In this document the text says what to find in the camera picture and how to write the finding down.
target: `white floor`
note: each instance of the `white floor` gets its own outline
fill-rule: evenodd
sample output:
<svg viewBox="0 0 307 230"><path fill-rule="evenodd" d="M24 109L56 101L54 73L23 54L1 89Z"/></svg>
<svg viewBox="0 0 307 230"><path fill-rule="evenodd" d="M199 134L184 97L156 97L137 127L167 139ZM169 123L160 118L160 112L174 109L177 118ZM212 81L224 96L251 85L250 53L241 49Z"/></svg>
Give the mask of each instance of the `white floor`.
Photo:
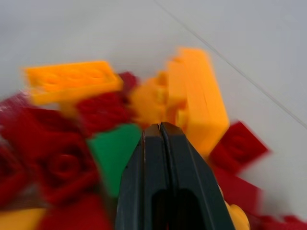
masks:
<svg viewBox="0 0 307 230"><path fill-rule="evenodd" d="M109 60L153 75L178 46L208 50L229 116L273 150L242 178L265 213L307 219L307 29L304 0L2 0L0 96L21 68Z"/></svg>

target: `green lego brick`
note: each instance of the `green lego brick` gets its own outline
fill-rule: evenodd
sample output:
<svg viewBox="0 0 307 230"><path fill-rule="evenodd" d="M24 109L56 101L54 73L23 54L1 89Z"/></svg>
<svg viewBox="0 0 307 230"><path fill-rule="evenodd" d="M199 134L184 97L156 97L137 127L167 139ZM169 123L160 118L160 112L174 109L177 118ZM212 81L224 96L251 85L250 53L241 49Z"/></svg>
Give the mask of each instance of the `green lego brick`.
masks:
<svg viewBox="0 0 307 230"><path fill-rule="evenodd" d="M119 194L121 174L141 138L136 124L124 124L110 132L99 133L88 139L88 145L102 174L108 193Z"/></svg>

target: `white surface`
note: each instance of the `white surface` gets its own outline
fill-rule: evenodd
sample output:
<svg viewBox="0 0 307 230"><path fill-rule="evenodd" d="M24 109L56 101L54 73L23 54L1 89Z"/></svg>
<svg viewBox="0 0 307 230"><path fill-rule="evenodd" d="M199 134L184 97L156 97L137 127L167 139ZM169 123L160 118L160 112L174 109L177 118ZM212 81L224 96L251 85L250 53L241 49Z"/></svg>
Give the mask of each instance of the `white surface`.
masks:
<svg viewBox="0 0 307 230"><path fill-rule="evenodd" d="M245 121L273 150L242 177L264 189L266 213L307 218L305 6L286 0L2 0L0 96L23 86L23 66L106 59L118 71L146 78L178 46L207 49L230 117Z"/></svg>

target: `pile of lego bricks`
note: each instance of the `pile of lego bricks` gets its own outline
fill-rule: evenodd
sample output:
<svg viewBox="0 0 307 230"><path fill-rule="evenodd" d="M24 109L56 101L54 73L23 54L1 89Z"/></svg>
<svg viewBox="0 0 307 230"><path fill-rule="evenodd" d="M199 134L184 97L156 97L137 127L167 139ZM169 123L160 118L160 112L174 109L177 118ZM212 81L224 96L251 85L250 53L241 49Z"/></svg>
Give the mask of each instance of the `pile of lego bricks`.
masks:
<svg viewBox="0 0 307 230"><path fill-rule="evenodd" d="M141 85L104 61L24 76L27 89L0 102L1 230L113 229L121 174L142 129L160 122L184 131L252 230L307 229L263 216L261 190L237 177L269 151L242 122L229 126L206 52L180 48Z"/></svg>

